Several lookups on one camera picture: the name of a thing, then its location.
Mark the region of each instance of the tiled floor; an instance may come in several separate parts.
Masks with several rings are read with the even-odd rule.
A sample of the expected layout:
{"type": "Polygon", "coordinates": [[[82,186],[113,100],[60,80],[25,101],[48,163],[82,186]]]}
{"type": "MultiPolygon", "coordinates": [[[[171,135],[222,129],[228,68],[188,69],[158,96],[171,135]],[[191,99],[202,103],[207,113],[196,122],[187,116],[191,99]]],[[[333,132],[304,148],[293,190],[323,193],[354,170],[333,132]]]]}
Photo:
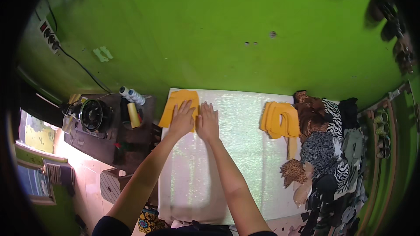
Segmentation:
{"type": "MultiPolygon", "coordinates": [[[[86,223],[89,234],[92,234],[96,223],[113,206],[101,196],[99,175],[103,170],[112,168],[103,162],[91,159],[90,156],[64,142],[61,129],[55,134],[54,153],[66,157],[76,172],[76,195],[73,197],[75,212],[86,223]]],[[[304,225],[300,215],[268,221],[270,228],[279,236],[287,236],[291,225],[297,228],[304,225]]],[[[132,236],[144,235],[134,228],[132,236]]]]}

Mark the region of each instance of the gray patterned fabric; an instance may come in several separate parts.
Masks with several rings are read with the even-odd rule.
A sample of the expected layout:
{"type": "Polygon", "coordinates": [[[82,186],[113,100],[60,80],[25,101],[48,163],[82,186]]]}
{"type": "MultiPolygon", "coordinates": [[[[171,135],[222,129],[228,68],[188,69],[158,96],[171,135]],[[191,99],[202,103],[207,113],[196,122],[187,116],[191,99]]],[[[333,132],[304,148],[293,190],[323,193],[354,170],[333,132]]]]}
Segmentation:
{"type": "Polygon", "coordinates": [[[300,162],[305,161],[314,167],[314,178],[325,174],[334,174],[337,169],[337,156],[334,153],[333,134],[313,132],[300,151],[300,162]]]}

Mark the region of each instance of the left hand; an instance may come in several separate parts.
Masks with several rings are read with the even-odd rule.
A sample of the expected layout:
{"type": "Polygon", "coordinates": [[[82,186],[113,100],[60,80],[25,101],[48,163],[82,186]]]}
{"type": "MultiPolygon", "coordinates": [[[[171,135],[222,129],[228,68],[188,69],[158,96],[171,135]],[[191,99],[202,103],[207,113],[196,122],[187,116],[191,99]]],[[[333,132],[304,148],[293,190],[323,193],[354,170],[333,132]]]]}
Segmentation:
{"type": "Polygon", "coordinates": [[[173,110],[172,123],[169,127],[169,133],[176,135],[177,138],[182,138],[194,127],[194,119],[192,113],[196,107],[190,108],[192,100],[184,101],[178,110],[178,104],[173,110]]]}

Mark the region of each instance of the power strip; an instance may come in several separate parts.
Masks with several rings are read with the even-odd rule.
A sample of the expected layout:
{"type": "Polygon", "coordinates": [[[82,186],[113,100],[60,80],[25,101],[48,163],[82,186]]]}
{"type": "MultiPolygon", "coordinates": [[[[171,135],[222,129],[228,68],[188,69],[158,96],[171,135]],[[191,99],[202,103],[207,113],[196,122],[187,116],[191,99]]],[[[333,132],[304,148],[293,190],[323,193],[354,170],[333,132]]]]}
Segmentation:
{"type": "Polygon", "coordinates": [[[57,35],[54,33],[53,29],[51,28],[50,24],[48,23],[48,20],[44,19],[39,22],[38,25],[39,32],[41,33],[42,37],[45,40],[45,43],[47,43],[50,50],[56,54],[58,52],[57,46],[53,46],[55,42],[58,43],[59,46],[61,46],[60,41],[57,38],[57,35]]]}

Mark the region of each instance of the thread spool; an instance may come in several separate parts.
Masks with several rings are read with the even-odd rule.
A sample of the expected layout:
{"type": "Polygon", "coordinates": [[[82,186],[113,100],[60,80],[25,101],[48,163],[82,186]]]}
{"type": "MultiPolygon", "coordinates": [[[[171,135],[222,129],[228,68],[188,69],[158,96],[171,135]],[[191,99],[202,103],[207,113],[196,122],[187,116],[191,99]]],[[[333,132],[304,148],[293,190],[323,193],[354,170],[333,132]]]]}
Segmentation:
{"type": "Polygon", "coordinates": [[[144,105],[146,103],[146,99],[133,89],[129,90],[129,97],[133,100],[133,102],[139,103],[140,105],[144,105]]]}
{"type": "Polygon", "coordinates": [[[129,89],[125,86],[120,87],[120,94],[121,96],[125,97],[129,102],[134,102],[129,96],[129,89]]]}
{"type": "Polygon", "coordinates": [[[129,110],[131,127],[132,128],[139,127],[140,119],[139,119],[139,115],[137,114],[136,104],[134,102],[130,102],[127,104],[127,108],[129,110]]]}

